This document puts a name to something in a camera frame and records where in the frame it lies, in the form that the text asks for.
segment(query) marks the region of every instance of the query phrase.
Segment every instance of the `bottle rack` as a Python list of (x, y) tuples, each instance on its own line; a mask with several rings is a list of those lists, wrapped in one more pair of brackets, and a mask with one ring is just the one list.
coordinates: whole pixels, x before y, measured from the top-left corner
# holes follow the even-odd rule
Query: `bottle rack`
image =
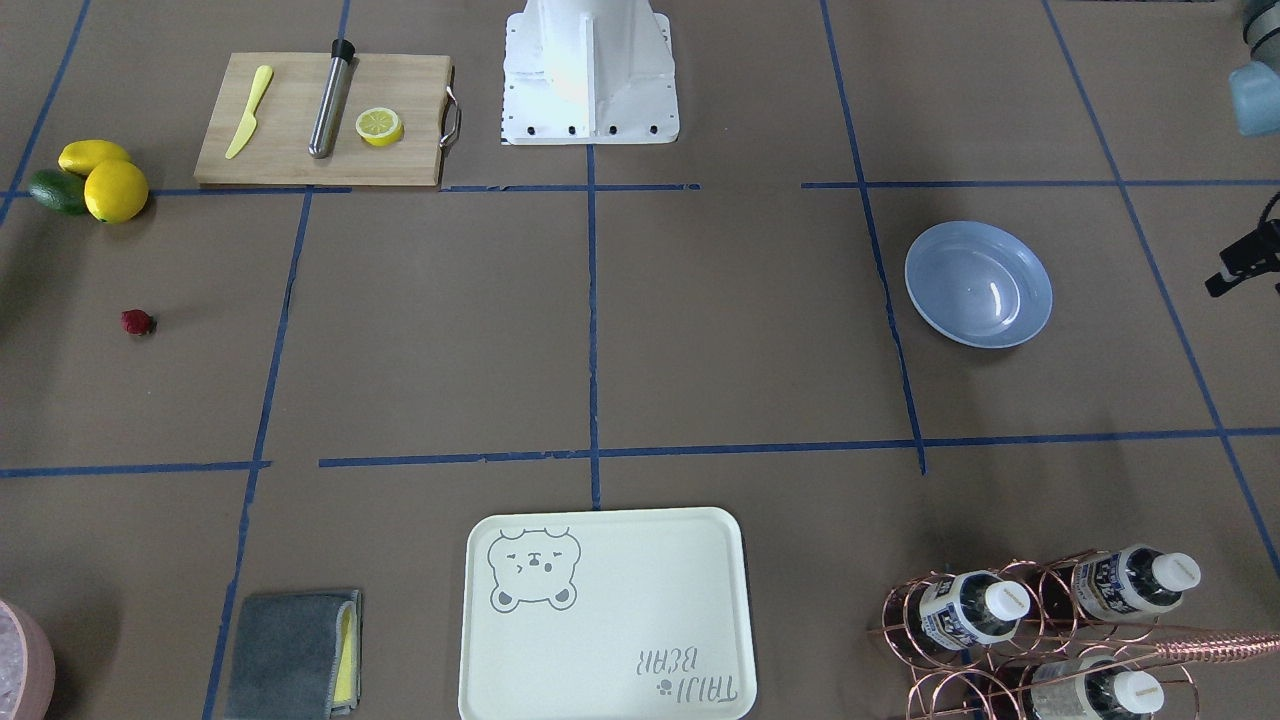
[[(1068, 682), (1116, 666), (1144, 670), (1166, 688), (1189, 691), (1193, 719), (1199, 720), (1199, 689), (1187, 665), (1238, 662), (1280, 652), (1280, 633), (1207, 630), (1169, 625), (1158, 619), (1149, 623), (1105, 623), (1087, 616), (1068, 592), (1069, 583), (1052, 571), (1065, 570), (1070, 577), (1070, 571), (1092, 555), (1096, 551), (1047, 564), (1012, 560), (1004, 568), (992, 569), (1002, 579), (1018, 582), (1027, 588), (1034, 611), (1019, 624), (1018, 634), (1010, 641), (943, 656), (924, 652), (920, 638), (908, 621), (908, 607), (913, 597), (919, 597), (931, 585), (955, 575), (929, 573), (892, 588), (881, 609), (881, 624), (870, 634), (879, 635), (911, 673), (904, 720), (1033, 720), (1023, 707), (1021, 694), (1037, 683), (1030, 680), (1028, 673), (1019, 673), (1019, 669), (1098, 653), (1114, 656), (1115, 662), (1096, 665), (1050, 682)], [(1070, 598), (1070, 621), (1050, 619), (1043, 601), (1047, 592)]]

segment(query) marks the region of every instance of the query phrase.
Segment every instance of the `table surface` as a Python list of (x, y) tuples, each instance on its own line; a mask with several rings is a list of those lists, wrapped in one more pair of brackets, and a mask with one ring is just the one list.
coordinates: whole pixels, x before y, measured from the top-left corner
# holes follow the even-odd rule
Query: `table surface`
[[(732, 512), (760, 720), (901, 716), (865, 630), (931, 569), (1146, 542), (1203, 568), (1172, 621), (1280, 629), (1280, 297), (1202, 286), (1280, 190), (1239, 4), (654, 5), (680, 140), (598, 149), (499, 145), (518, 0), (0, 5), (0, 593), (50, 717), (220, 717), (238, 600), (344, 585), (358, 715), (453, 717), (493, 514)], [(454, 59), (442, 188), (198, 187), (228, 56), (337, 35)], [(88, 137), (151, 182), (129, 223), (24, 192)], [(1043, 260), (1032, 342), (915, 313), (906, 250), (954, 219)], [(1204, 716), (1276, 669), (1196, 670)]]

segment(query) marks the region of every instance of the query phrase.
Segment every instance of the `bottle label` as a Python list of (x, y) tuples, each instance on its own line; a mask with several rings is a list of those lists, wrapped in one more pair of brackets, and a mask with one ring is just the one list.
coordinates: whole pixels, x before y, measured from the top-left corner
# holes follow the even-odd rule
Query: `bottle label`
[(1041, 665), (1032, 675), (1032, 687), (1028, 691), (1036, 716), (1039, 720), (1101, 720), (1084, 694), (1084, 675), (1047, 685), (1041, 684), (1101, 662), (1111, 662), (1111, 659), (1097, 656), (1088, 661), (1078, 659)]
[(1098, 620), (1123, 623), (1142, 615), (1157, 615), (1176, 606), (1161, 607), (1134, 589), (1125, 568), (1132, 550), (1098, 555), (1082, 561), (1071, 577), (1080, 607)]
[(960, 588), (972, 573), (945, 578), (920, 597), (920, 626), (931, 641), (961, 651), (977, 644), (995, 644), (1010, 635), (988, 635), (975, 628), (960, 609)]

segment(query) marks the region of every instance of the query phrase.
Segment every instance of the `bear illustration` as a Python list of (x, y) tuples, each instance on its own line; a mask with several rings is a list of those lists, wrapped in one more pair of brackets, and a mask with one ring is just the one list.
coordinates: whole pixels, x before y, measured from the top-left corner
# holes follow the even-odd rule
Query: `bear illustration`
[(495, 587), (489, 596), (493, 609), (511, 612), (521, 602), (547, 602), (567, 610), (577, 600), (573, 568), (582, 556), (577, 538), (550, 530), (502, 530), (489, 546), (489, 565)]

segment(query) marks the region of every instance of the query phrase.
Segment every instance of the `blue bowl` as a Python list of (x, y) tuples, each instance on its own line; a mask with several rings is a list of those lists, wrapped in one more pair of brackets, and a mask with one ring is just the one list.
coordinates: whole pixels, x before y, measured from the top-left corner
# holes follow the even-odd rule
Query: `blue bowl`
[(906, 254), (906, 292), (934, 329), (973, 347), (1021, 345), (1053, 309), (1039, 258), (1007, 232), (968, 220), (915, 238)]

